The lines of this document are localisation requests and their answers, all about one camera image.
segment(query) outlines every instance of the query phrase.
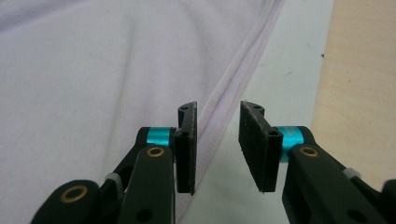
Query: wooden table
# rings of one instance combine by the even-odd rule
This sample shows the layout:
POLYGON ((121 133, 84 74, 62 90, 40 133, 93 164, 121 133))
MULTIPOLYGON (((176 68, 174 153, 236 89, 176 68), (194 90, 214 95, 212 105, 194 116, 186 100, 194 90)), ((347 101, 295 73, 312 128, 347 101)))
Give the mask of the wooden table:
POLYGON ((396 1, 335 0, 312 130, 375 189, 396 178, 396 1))

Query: white cloth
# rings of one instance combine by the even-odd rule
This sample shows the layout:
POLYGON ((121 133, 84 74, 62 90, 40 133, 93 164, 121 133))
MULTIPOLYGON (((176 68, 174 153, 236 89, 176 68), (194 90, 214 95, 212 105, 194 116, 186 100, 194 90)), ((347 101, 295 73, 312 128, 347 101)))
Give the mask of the white cloth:
POLYGON ((177 126, 191 101, 199 180, 281 2, 1 2, 0 223, 70 180, 102 184, 140 127, 177 126))
MULTIPOLYGON (((262 105, 271 125, 311 125, 331 15, 332 0, 283 4, 240 97, 262 105)), ((289 223, 282 203, 287 164, 280 164, 276 192, 260 193, 238 143, 239 114, 237 107, 179 223, 289 223)))

